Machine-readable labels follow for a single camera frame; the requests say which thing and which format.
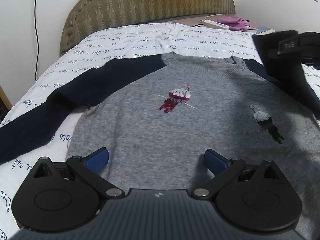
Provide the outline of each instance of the metal screw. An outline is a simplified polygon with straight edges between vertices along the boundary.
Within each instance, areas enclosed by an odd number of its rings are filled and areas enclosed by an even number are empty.
[[[118,197],[122,194],[122,191],[118,188],[111,188],[111,189],[108,189],[106,193],[110,197]]]
[[[207,195],[209,195],[209,190],[205,189],[205,188],[197,188],[194,192],[193,192],[196,196],[199,197],[205,197]]]

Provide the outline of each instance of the white bed sheet with writing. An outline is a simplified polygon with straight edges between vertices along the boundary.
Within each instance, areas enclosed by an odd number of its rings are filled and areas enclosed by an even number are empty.
[[[174,51],[185,56],[208,58],[233,55],[261,63],[251,36],[251,33],[191,28],[176,23],[131,25],[93,33],[49,67],[0,126],[39,106],[56,88],[90,68],[102,67],[113,58],[136,58]],[[320,97],[320,72],[306,66],[304,70],[307,81]],[[53,162],[65,161],[81,114],[80,111],[70,114],[46,146],[0,165],[0,240],[9,239],[19,230],[11,203],[32,165],[41,156],[49,156]]]

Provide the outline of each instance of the headboard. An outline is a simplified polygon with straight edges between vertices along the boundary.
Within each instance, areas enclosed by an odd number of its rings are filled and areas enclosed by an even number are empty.
[[[194,14],[235,13],[233,0],[80,0],[62,31],[60,55],[99,30]]]

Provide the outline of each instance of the bed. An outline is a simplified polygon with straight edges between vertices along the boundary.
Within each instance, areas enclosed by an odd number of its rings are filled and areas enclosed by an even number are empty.
[[[0,127],[42,104],[56,88],[113,58],[174,51],[208,58],[234,55],[261,63],[252,33],[192,28],[178,23],[180,20],[150,23],[186,15],[219,13],[234,14],[233,0],[80,0],[71,10],[62,31],[61,58],[13,106]],[[319,71],[305,65],[303,68],[308,83],[320,97]],[[65,161],[82,112],[83,109],[77,109],[70,114],[46,146],[0,166],[0,239],[9,239],[19,230],[11,213],[11,201],[32,165],[44,155],[56,162]]]

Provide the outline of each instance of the white wall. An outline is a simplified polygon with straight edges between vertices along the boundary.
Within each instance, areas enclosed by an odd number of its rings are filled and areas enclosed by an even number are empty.
[[[234,0],[236,16],[277,31],[320,32],[320,2],[313,0]]]
[[[65,20],[79,0],[37,0],[38,77],[59,58]],[[35,82],[34,0],[0,0],[0,84],[15,104]]]

